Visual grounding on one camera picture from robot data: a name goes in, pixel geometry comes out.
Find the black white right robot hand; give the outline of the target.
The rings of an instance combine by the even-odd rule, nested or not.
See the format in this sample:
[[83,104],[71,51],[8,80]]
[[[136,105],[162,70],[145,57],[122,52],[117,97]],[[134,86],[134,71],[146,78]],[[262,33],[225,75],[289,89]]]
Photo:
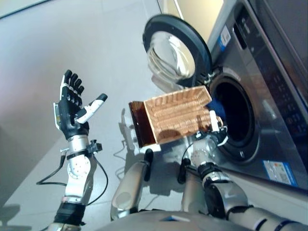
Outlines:
[[228,128],[221,124],[214,110],[209,111],[209,119],[208,130],[198,130],[195,138],[209,150],[214,150],[228,141]]

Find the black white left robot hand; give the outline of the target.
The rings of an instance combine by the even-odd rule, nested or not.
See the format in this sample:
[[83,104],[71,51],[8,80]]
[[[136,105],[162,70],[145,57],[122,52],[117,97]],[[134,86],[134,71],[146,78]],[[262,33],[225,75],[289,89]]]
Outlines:
[[69,69],[66,70],[60,84],[60,100],[53,104],[55,125],[66,140],[77,135],[88,136],[90,130],[88,120],[108,98],[102,93],[84,106],[81,97],[84,89],[78,75]]

